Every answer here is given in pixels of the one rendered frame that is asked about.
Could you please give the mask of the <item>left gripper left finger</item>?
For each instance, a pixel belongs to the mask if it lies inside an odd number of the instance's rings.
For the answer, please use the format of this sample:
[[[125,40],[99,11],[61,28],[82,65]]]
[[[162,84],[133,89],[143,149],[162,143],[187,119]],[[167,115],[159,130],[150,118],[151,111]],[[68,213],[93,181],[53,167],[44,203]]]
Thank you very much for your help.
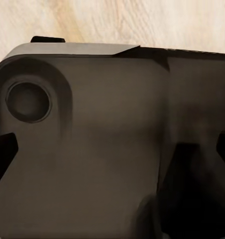
[[[0,136],[0,180],[18,153],[18,143],[15,133]]]

